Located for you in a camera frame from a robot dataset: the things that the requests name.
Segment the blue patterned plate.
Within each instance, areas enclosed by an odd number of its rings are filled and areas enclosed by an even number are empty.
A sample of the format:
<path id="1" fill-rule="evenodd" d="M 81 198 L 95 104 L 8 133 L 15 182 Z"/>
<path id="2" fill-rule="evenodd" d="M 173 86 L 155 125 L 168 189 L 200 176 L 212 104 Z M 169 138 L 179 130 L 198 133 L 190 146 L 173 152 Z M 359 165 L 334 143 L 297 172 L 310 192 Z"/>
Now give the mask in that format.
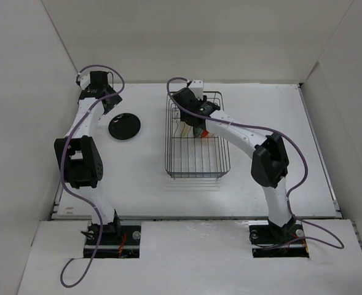
<path id="1" fill-rule="evenodd" d="M 199 137 L 201 137 L 202 133 L 203 133 L 203 129 L 202 129 L 202 128 L 200 128 L 200 127 L 194 127 L 194 128 L 193 128 L 194 138 L 199 138 Z"/>

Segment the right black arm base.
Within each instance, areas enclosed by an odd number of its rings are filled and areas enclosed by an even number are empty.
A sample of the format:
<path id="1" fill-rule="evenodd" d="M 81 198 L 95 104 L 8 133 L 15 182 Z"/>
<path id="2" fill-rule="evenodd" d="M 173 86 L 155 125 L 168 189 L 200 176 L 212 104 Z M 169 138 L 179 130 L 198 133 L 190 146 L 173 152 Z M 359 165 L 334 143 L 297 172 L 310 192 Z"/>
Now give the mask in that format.
<path id="1" fill-rule="evenodd" d="M 304 239 L 290 243 L 304 236 L 301 224 L 295 224 L 284 236 L 275 236 L 268 224 L 250 225 L 249 230 L 254 258 L 309 258 Z"/>

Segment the orange plate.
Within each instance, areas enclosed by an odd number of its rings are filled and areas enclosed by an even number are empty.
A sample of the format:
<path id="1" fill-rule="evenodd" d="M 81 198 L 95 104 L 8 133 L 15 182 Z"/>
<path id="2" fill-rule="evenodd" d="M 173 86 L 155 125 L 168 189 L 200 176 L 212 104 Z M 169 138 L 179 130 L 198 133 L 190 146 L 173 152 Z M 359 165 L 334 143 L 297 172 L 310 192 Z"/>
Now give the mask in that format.
<path id="1" fill-rule="evenodd" d="M 200 137 L 201 137 L 201 138 L 206 138 L 206 137 L 208 136 L 208 134 L 209 134 L 209 132 L 206 131 L 206 130 L 204 130 L 204 131 L 201 133 Z"/>

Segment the black plate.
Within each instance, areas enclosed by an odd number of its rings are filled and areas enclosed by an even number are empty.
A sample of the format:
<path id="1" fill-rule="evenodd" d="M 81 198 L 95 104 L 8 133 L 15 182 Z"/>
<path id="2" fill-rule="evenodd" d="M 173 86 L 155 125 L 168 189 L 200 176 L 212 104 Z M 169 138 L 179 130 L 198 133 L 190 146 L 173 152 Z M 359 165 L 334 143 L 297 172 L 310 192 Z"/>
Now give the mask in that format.
<path id="1" fill-rule="evenodd" d="M 109 134 L 119 141 L 132 139 L 140 129 L 140 119 L 136 115 L 127 112 L 116 115 L 108 124 Z"/>

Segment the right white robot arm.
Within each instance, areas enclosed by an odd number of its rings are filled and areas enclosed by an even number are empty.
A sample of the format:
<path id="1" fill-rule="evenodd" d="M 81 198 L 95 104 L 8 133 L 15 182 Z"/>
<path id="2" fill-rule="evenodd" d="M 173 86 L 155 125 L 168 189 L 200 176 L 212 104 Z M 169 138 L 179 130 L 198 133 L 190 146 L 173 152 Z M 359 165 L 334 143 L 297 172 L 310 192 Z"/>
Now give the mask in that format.
<path id="1" fill-rule="evenodd" d="M 217 104 L 199 100 L 184 87 L 169 94 L 185 124 L 230 142 L 251 159 L 251 176 L 263 189 L 269 211 L 268 234 L 275 242 L 288 238 L 295 224 L 287 204 L 286 176 L 289 159 L 283 138 L 277 132 L 262 135 L 241 127 Z"/>

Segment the cream plate with flowers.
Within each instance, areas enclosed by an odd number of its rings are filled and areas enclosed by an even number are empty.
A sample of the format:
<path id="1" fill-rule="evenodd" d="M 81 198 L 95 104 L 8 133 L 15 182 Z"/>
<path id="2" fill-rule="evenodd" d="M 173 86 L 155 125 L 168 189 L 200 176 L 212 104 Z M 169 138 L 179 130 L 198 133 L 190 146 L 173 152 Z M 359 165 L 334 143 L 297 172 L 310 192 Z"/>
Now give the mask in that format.
<path id="1" fill-rule="evenodd" d="M 191 127 L 187 124 L 183 124 L 183 126 L 180 129 L 180 137 L 181 138 L 187 138 L 189 135 Z"/>

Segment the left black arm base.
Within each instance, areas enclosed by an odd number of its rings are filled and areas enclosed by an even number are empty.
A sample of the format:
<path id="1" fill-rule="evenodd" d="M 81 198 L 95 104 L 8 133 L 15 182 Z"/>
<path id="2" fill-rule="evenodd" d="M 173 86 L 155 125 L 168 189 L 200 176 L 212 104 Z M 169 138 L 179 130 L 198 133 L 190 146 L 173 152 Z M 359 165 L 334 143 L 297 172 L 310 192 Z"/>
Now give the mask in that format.
<path id="1" fill-rule="evenodd" d="M 85 236 L 83 257 L 90 258 L 98 241 L 100 227 L 89 225 L 81 234 Z M 109 224 L 103 226 L 99 247 L 95 258 L 137 259 L 140 257 L 141 226 L 121 225 L 117 232 Z"/>

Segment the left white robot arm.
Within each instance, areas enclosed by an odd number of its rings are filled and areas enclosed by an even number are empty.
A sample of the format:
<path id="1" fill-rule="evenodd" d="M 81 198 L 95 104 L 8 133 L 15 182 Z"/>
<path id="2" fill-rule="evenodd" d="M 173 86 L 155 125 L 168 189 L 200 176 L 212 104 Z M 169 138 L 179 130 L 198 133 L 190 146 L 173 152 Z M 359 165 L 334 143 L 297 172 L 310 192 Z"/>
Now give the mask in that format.
<path id="1" fill-rule="evenodd" d="M 101 237 L 113 244 L 120 240 L 122 229 L 116 210 L 109 204 L 100 184 L 104 165 L 93 139 L 100 119 L 122 101 L 108 76 L 106 71 L 77 75 L 81 88 L 78 110 L 66 135 L 55 140 L 54 149 L 62 186 L 92 207 L 92 225 L 84 235 L 92 240 Z"/>

